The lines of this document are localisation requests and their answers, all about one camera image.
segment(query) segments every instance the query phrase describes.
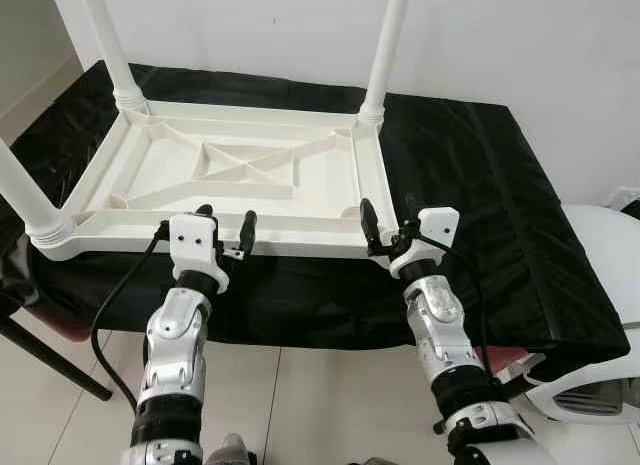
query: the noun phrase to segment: black cloth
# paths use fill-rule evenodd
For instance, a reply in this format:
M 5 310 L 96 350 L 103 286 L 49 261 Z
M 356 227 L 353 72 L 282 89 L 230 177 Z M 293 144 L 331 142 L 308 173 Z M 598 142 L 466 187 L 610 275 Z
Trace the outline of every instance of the black cloth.
M 132 70 L 151 100 L 355 113 L 364 96 L 360 88 L 224 72 Z M 16 142 L 16 154 L 55 203 L 68 194 L 115 118 L 111 91 L 98 62 Z M 509 110 L 395 94 L 385 107 L 382 154 L 396 215 L 408 218 L 416 205 L 460 212 L 454 248 L 480 275 L 489 343 L 545 351 L 557 363 L 569 362 L 568 368 L 625 354 L 618 316 Z M 9 232 L 20 230 L 6 204 L 0 217 L 0 238 L 8 242 Z M 32 250 L 32 273 L 48 297 L 37 307 L 86 327 L 137 258 L 85 253 L 56 263 Z M 144 330 L 171 286 L 170 268 L 168 256 L 153 256 L 106 315 L 105 326 Z M 466 328 L 477 342 L 470 277 L 451 257 L 442 269 L 468 310 Z M 387 272 L 366 260 L 316 258 L 251 257 L 215 304 L 209 335 L 342 349 L 412 342 L 400 284 Z

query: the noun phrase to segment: black fabric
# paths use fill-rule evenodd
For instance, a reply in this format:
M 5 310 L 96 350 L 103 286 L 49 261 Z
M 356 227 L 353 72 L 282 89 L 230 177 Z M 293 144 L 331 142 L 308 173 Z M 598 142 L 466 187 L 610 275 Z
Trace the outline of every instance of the black fabric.
M 132 68 L 145 96 L 154 100 L 354 113 L 364 95 L 353 87 Z M 404 219 L 409 208 L 424 205 L 460 211 L 454 247 L 480 274 L 489 343 L 545 350 L 552 359 L 575 363 L 626 353 L 617 314 L 508 109 L 394 94 L 385 106 L 382 153 L 396 215 Z M 100 62 L 14 148 L 47 194 L 59 200 L 115 114 Z M 66 177 L 62 191 L 60 176 Z M 6 207 L 2 214 L 8 240 L 6 228 L 12 225 L 15 232 L 15 217 Z M 63 308 L 87 324 L 134 260 L 133 254 L 86 253 L 52 263 L 35 252 L 32 268 L 41 290 L 66 299 L 41 301 L 39 307 L 50 313 Z M 475 342 L 479 320 L 472 282 L 454 260 L 446 259 L 443 270 L 468 309 L 466 327 Z M 153 256 L 105 325 L 143 330 L 170 286 L 168 257 Z M 254 256 L 215 307 L 209 324 L 215 340 L 349 349 L 412 342 L 399 282 L 369 261 Z

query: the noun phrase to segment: black cable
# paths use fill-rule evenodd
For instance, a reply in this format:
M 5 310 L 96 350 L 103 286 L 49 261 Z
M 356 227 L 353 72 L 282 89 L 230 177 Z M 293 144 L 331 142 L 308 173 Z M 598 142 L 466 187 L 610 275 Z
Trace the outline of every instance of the black cable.
M 156 248 L 158 241 L 161 238 L 164 238 L 164 235 L 166 235 L 167 230 L 168 230 L 168 223 L 165 224 L 163 222 L 160 225 L 160 228 L 158 228 L 156 233 L 153 235 L 153 239 L 151 240 L 151 242 L 147 246 L 147 249 L 144 251 L 144 253 L 140 257 L 140 260 L 138 260 L 135 263 L 135 265 L 133 265 L 133 267 L 129 269 L 129 271 L 124 275 L 124 277 L 120 279 L 120 281 L 113 288 L 113 290 L 111 290 L 107 298 L 105 298 L 104 302 L 102 302 L 102 305 L 100 305 L 100 308 L 98 309 L 98 312 L 96 313 L 96 316 L 93 319 L 93 323 L 91 324 L 91 348 L 93 349 L 93 353 L 98 359 L 98 362 L 100 362 L 100 365 L 102 365 L 102 368 L 105 369 L 105 371 L 109 374 L 111 379 L 122 391 L 125 398 L 129 402 L 129 405 L 133 409 L 134 413 L 136 411 L 138 402 L 135 396 L 133 395 L 133 392 L 129 389 L 129 387 L 127 387 L 127 384 L 124 383 L 124 380 L 122 379 L 122 377 L 118 375 L 118 372 L 116 372 L 113 369 L 109 361 L 102 354 L 102 350 L 100 350 L 100 344 L 98 343 L 98 330 L 100 329 L 100 321 L 102 320 L 102 317 L 104 316 L 105 312 L 113 304 L 115 298 L 118 296 L 118 294 L 120 293 L 122 288 L 126 285 L 126 283 L 129 281 L 129 279 L 140 269 L 140 267 L 142 267 L 144 262 L 146 262 L 147 259 L 151 256 L 154 248 Z
M 462 255 L 451 247 L 448 247 L 444 243 L 440 243 L 436 240 L 433 240 L 429 237 L 425 237 L 421 233 L 418 233 L 418 238 L 429 245 L 432 245 L 440 250 L 443 250 L 447 253 L 450 253 L 454 258 L 456 258 L 469 272 L 471 276 L 471 280 L 473 281 L 473 285 L 476 289 L 476 295 L 478 296 L 478 307 L 480 308 L 480 355 L 482 359 L 482 365 L 487 371 L 487 376 L 489 377 L 489 381 L 491 381 L 493 377 L 493 373 L 491 372 L 491 362 L 489 361 L 489 348 L 487 345 L 487 312 L 484 303 L 484 297 L 482 295 L 482 288 L 480 287 L 480 280 L 478 279 L 478 273 L 476 272 L 473 265 L 469 263 L 469 261 Z

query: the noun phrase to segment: gray vent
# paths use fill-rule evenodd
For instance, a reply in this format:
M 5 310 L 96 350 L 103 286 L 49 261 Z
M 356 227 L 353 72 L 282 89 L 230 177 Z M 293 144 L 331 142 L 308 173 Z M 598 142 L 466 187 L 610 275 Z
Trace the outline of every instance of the gray vent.
M 565 410 L 588 415 L 611 416 L 622 411 L 623 382 L 608 380 L 572 388 L 554 397 Z

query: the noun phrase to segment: electrical outlet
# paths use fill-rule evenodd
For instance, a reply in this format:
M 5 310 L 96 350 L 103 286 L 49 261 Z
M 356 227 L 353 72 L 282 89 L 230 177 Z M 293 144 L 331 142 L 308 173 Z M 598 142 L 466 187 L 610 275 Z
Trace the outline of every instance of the electrical outlet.
M 640 188 L 620 187 L 604 202 L 604 205 L 613 210 L 622 210 L 634 200 L 640 200 Z

